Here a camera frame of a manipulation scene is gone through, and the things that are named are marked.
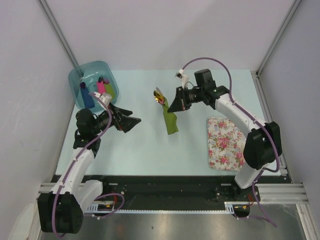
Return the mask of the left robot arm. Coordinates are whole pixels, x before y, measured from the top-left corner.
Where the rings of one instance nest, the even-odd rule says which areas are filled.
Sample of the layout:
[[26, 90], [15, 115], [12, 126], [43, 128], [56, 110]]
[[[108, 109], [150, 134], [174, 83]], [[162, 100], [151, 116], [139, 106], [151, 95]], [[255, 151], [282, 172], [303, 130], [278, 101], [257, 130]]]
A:
[[77, 129], [74, 132], [73, 153], [67, 169], [47, 193], [37, 199], [40, 228], [45, 233], [58, 237], [76, 234], [80, 231], [84, 213], [98, 198], [105, 200], [111, 188], [99, 180], [88, 180], [80, 184], [84, 175], [96, 158], [102, 135], [115, 127], [118, 131], [129, 132], [141, 122], [133, 117], [133, 112], [109, 104], [96, 115], [89, 109], [81, 109], [76, 115]]

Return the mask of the green paper napkin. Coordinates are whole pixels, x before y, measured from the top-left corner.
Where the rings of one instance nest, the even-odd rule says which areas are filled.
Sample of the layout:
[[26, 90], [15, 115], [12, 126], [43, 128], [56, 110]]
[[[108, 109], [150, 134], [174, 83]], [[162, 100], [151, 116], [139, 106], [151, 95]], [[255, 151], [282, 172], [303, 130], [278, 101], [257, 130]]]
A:
[[167, 130], [168, 135], [172, 135], [179, 131], [177, 126], [177, 116], [173, 112], [168, 112], [169, 104], [167, 99], [164, 99], [164, 103], [162, 105], [163, 110], [163, 118]]

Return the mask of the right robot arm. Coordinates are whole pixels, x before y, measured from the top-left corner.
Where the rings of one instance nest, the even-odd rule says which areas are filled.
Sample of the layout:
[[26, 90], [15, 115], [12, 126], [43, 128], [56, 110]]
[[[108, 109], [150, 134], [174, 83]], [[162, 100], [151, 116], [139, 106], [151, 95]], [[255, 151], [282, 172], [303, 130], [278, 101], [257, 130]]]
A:
[[282, 154], [282, 142], [279, 125], [257, 119], [232, 97], [231, 89], [217, 86], [209, 69], [196, 71], [196, 86], [189, 89], [189, 77], [180, 69], [176, 75], [181, 86], [175, 90], [175, 97], [168, 112], [189, 110], [192, 104], [203, 102], [227, 117], [245, 136], [243, 150], [244, 165], [235, 176], [236, 185], [230, 188], [231, 196], [242, 201], [249, 194], [248, 187], [256, 182], [267, 166], [279, 162]]

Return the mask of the iridescent gold spoon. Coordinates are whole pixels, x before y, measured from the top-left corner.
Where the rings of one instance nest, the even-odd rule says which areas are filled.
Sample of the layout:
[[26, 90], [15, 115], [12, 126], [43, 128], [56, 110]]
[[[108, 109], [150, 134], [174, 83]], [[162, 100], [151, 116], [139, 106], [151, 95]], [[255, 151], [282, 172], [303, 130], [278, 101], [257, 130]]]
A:
[[157, 103], [161, 105], [165, 104], [165, 97], [158, 87], [156, 87], [155, 90], [153, 91], [153, 96]]

